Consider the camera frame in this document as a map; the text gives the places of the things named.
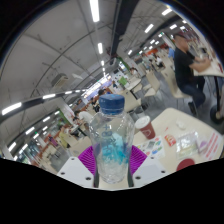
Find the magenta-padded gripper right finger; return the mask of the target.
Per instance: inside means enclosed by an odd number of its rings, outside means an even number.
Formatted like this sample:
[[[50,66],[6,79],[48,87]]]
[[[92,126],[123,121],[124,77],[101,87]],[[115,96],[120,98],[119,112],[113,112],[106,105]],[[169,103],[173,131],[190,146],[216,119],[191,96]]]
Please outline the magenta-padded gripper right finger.
[[[128,170],[130,187],[140,188],[168,175],[170,172],[159,160],[148,157],[136,146],[132,147]]]

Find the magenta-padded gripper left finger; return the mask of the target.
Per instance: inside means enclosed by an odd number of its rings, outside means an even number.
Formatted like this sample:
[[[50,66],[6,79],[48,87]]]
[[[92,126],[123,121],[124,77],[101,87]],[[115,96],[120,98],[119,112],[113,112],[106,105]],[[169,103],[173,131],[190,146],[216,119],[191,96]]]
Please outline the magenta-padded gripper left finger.
[[[78,157],[69,157],[57,175],[84,188],[97,188],[99,177],[92,147],[85,149]]]

